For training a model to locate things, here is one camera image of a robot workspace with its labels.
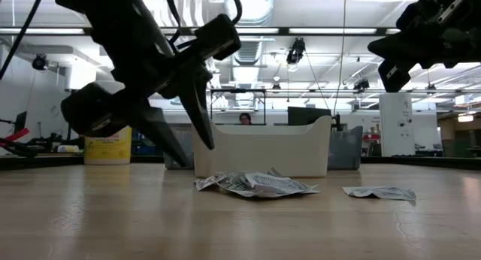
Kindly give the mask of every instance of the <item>wooden table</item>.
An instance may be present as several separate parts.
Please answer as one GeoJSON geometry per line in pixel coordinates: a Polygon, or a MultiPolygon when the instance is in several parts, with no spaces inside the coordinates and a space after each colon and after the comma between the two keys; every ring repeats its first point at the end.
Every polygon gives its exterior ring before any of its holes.
{"type": "Polygon", "coordinates": [[[197,192],[162,165],[0,172],[0,259],[479,259],[481,173],[400,165],[332,171],[322,193],[252,201],[197,192]],[[407,201],[341,186],[412,188],[407,201]]]}

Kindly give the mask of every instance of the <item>yellow label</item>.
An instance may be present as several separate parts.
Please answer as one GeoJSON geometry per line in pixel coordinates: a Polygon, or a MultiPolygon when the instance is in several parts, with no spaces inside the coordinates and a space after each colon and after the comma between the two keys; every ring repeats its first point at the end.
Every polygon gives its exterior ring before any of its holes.
{"type": "Polygon", "coordinates": [[[125,127],[107,138],[85,137],[86,159],[129,159],[132,129],[125,127]]]}

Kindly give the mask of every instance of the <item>table surface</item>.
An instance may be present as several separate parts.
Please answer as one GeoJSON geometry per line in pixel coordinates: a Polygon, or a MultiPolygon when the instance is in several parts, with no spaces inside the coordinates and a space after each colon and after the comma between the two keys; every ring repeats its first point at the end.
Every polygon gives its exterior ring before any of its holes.
{"type": "Polygon", "coordinates": [[[481,172],[404,165],[330,171],[322,193],[246,200],[197,192],[162,165],[0,172],[5,259],[475,259],[481,172]],[[346,196],[396,185],[407,201],[346,196]]]}

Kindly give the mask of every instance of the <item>yellow container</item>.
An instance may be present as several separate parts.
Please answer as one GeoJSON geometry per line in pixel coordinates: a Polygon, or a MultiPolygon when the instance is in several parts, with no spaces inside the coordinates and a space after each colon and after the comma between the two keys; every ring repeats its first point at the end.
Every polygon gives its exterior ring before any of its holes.
{"type": "Polygon", "coordinates": [[[124,165],[130,163],[132,129],[125,127],[107,138],[85,137],[86,165],[124,165]]]}

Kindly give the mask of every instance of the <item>computer monitor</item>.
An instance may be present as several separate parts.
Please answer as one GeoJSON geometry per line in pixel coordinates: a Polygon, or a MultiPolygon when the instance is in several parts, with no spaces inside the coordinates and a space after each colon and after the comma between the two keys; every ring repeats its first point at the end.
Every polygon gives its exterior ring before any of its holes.
{"type": "Polygon", "coordinates": [[[331,116],[331,111],[309,107],[287,107],[287,116],[289,125],[309,125],[322,116],[331,116]]]}
{"type": "Polygon", "coordinates": [[[25,122],[27,120],[27,112],[19,113],[17,119],[15,119],[14,133],[17,133],[25,128],[25,122]]]}

